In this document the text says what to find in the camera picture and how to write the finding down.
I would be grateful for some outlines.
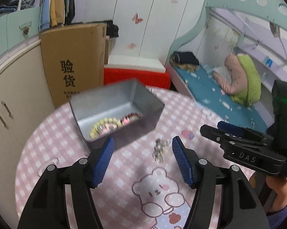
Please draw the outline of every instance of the metal tray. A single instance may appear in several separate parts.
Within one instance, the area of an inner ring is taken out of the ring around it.
[[[71,110],[79,131],[89,149],[102,147],[111,136],[115,150],[137,140],[154,130],[165,105],[137,79],[118,82],[87,90],[71,97]],[[103,118],[122,119],[129,113],[142,117],[130,124],[92,140],[89,133],[95,123]]]

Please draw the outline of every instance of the cardboard box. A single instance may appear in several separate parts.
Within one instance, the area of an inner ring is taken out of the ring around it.
[[[78,24],[41,34],[45,74],[56,107],[103,85],[106,24]]]
[[[109,58],[109,54],[110,54],[110,50],[111,50],[111,42],[113,39],[110,38],[106,38],[105,41],[105,55],[104,55],[104,64],[108,64],[108,58]]]

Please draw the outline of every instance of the person's arm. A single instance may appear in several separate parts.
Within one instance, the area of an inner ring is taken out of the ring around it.
[[[267,176],[265,181],[268,187],[277,193],[272,207],[267,213],[270,228],[276,229],[287,217],[287,178]],[[251,176],[249,182],[255,188],[255,173]]]

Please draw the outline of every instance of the pink checkered tablecloth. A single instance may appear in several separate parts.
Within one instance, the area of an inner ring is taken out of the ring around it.
[[[194,149],[199,157],[220,167],[233,164],[222,157],[219,144],[205,139],[199,131],[203,124],[216,127],[221,118],[179,93],[159,88],[152,91],[165,103],[156,129],[115,151],[103,183],[92,190],[105,229],[183,228],[195,190],[184,183],[171,147],[164,155],[164,163],[154,161],[152,154],[157,138],[172,140],[179,135],[184,145]],[[192,140],[181,136],[184,129],[193,132]],[[22,151],[15,179],[18,215],[48,165],[70,166],[88,154],[69,103],[62,105],[33,132]],[[247,178],[253,173],[242,166],[241,169]],[[220,197],[221,188],[217,187],[210,228],[217,226]],[[66,203],[71,229],[77,228],[68,185]]]

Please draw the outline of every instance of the cartoon bear print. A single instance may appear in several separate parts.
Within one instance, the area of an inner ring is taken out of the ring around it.
[[[176,181],[163,168],[156,168],[132,186],[140,199],[141,210],[155,218],[151,229],[183,229],[190,206],[179,192]]]

